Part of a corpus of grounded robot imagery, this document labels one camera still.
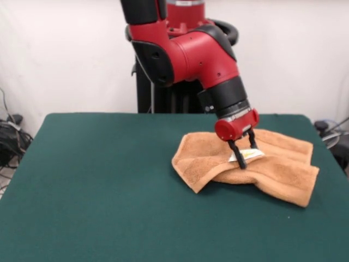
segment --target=red robot arm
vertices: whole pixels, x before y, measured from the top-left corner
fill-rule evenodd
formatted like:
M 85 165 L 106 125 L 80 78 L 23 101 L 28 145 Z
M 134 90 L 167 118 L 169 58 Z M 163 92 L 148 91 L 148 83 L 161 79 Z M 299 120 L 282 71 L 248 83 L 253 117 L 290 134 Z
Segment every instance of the red robot arm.
M 215 131 L 246 168 L 235 141 L 249 134 L 256 147 L 253 128 L 258 113 L 250 107 L 231 44 L 215 25 L 203 25 L 170 39 L 166 27 L 165 0 L 121 0 L 137 59 L 149 79 L 158 86 L 198 79 L 204 91 L 201 102 L 213 107 L 218 117 Z

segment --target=red cylinder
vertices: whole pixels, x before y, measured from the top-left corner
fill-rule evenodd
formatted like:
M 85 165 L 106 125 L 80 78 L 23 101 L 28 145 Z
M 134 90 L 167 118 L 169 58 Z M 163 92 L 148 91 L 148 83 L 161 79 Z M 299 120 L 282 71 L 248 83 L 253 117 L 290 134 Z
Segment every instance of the red cylinder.
M 204 0 L 168 0 L 167 32 L 177 37 L 205 24 L 214 24 L 205 18 Z

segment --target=towel fold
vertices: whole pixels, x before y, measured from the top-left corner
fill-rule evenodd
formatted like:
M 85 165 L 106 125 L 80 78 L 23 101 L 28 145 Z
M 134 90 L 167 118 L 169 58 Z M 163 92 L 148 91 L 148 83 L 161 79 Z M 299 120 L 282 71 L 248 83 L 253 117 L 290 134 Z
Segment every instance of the towel fold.
M 185 135 L 172 165 L 195 193 L 209 181 L 253 183 L 269 195 L 306 207 L 319 171 L 310 165 L 313 145 L 263 129 L 255 129 L 255 134 L 265 155 L 246 160 L 246 170 L 241 170 L 237 162 L 228 161 L 232 150 L 226 142 L 205 132 Z M 247 137 L 236 144 L 239 149 L 250 145 Z

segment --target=white wall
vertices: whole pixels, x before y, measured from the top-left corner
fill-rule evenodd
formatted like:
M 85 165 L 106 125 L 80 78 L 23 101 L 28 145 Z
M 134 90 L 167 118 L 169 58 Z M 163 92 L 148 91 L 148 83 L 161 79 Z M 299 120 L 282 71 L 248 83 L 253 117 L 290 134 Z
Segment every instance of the white wall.
M 349 113 L 349 1 L 207 0 L 259 112 Z M 136 112 L 119 0 L 0 0 L 0 86 L 36 133 L 50 112 Z

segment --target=green table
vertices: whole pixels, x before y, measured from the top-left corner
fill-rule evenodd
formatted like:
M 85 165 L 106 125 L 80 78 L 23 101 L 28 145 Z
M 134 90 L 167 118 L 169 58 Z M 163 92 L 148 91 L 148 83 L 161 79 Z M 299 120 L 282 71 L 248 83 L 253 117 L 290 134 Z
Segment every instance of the green table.
M 171 158 L 212 115 L 54 114 L 3 199 L 0 260 L 348 261 L 349 184 L 304 116 L 267 128 L 314 143 L 321 168 L 307 209 L 252 185 L 195 194 Z

